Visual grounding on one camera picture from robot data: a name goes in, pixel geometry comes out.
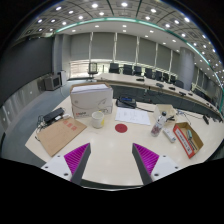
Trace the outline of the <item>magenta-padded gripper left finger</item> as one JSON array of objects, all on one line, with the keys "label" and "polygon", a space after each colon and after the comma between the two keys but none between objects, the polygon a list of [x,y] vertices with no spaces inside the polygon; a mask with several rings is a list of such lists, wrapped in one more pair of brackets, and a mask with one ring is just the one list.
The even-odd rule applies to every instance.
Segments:
[{"label": "magenta-padded gripper left finger", "polygon": [[79,185],[91,154],[89,143],[79,146],[65,155],[56,155],[42,169]]}]

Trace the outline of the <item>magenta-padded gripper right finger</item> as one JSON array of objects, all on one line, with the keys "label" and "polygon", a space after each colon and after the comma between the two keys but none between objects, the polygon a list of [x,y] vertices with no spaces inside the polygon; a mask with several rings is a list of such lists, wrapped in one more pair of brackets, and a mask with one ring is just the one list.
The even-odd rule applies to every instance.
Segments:
[{"label": "magenta-padded gripper right finger", "polygon": [[132,154],[144,185],[180,170],[180,166],[167,155],[158,155],[139,144],[133,144]]}]

